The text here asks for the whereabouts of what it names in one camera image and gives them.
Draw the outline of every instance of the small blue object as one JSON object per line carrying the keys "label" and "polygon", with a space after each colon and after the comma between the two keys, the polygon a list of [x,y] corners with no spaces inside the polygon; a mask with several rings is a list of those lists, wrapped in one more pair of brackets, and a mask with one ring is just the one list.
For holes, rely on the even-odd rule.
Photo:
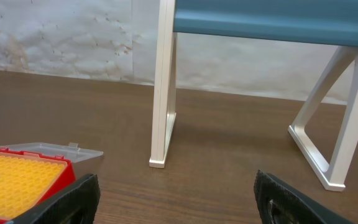
{"label": "small blue object", "polygon": [[176,0],[173,31],[358,47],[358,0]]}

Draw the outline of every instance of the yellow pipette tip rack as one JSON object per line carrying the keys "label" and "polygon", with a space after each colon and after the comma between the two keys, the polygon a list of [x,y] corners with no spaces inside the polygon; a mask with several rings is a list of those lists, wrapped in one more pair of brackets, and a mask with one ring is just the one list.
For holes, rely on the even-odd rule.
{"label": "yellow pipette tip rack", "polygon": [[65,168],[57,162],[0,154],[0,217],[33,207]]}

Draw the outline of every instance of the white metal frame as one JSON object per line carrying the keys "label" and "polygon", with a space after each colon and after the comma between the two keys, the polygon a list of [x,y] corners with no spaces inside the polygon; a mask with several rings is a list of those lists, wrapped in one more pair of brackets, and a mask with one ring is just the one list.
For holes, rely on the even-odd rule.
{"label": "white metal frame", "polygon": [[[305,125],[316,111],[318,105],[321,103],[321,100],[323,100],[329,89],[353,60],[356,61],[356,64],[346,112],[331,162],[328,163],[306,135]],[[344,190],[344,181],[358,142],[357,48],[338,47],[298,116],[296,116],[294,122],[288,128],[288,131],[308,160],[324,188],[333,191]]]}
{"label": "white metal frame", "polygon": [[164,168],[175,122],[177,34],[173,33],[175,0],[160,0],[155,66],[152,155],[150,167]]}
{"label": "white metal frame", "polygon": [[[173,124],[175,122],[176,48],[173,33],[175,0],[160,0],[157,62],[155,68],[152,153],[150,167],[164,168]],[[352,86],[345,116],[328,163],[305,133],[305,125],[317,110],[321,100],[355,60]],[[288,131],[327,190],[342,191],[354,150],[358,142],[358,48],[338,47],[309,98]]]}

